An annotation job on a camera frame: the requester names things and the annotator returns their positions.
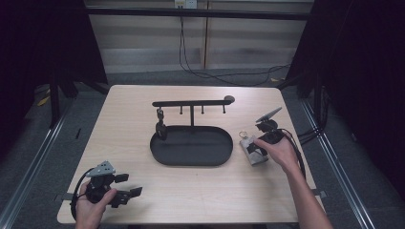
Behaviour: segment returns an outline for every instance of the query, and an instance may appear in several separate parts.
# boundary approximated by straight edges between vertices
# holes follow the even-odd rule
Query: human hand
[[[259,138],[253,141],[257,146],[265,149],[286,173],[296,168],[299,169],[297,155],[287,137],[290,137],[289,134],[276,144],[268,144]]]
[[[83,183],[80,187],[79,196],[86,193],[87,184],[90,180]],[[102,215],[105,211],[107,204],[113,200],[117,193],[117,189],[109,190],[102,200],[98,203],[90,202],[86,195],[81,196],[76,204],[76,224],[75,228],[80,229],[93,229],[97,228],[101,222]]]

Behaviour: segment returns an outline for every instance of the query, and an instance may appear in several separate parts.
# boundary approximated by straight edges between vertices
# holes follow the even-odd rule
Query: power outlet
[[[197,0],[185,0],[185,7],[187,9],[196,9],[197,8]]]
[[[186,0],[175,0],[175,8],[176,9],[185,9],[185,1]]]

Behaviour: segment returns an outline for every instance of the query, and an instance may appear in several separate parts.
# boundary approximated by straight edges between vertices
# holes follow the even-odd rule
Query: human arm
[[[83,195],[86,193],[88,183],[89,181],[83,183],[80,187],[80,198],[77,200],[76,204],[76,229],[97,228],[101,222],[107,204],[117,193],[117,189],[111,189],[104,195],[100,202],[92,203],[87,199],[86,195]]]
[[[290,142],[284,137],[280,142],[273,145],[261,139],[255,139],[254,143],[265,149],[274,161],[281,165],[283,171],[286,173],[300,228],[332,228],[330,220],[301,173],[297,162],[297,155]]]

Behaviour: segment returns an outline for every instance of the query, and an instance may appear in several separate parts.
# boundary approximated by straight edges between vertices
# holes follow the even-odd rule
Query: horizontal bar
[[[185,107],[185,106],[223,106],[231,104],[231,100],[190,100],[190,101],[159,101],[153,102],[154,107]]]
[[[70,12],[95,15],[139,15],[139,16],[181,16],[181,17],[217,17],[217,18],[250,18],[273,20],[309,20],[312,15],[302,12],[274,12],[274,11],[241,11],[241,10],[194,10],[194,9],[166,9],[166,8],[32,8],[47,12]]]

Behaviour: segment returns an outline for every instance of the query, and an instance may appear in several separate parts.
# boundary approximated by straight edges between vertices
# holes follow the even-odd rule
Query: person's right hand
[[[283,137],[276,144],[268,144],[261,139],[255,139],[254,143],[265,149],[268,154],[283,168],[284,172],[290,171],[291,169],[299,168],[297,155],[295,154],[294,148],[291,143]]]

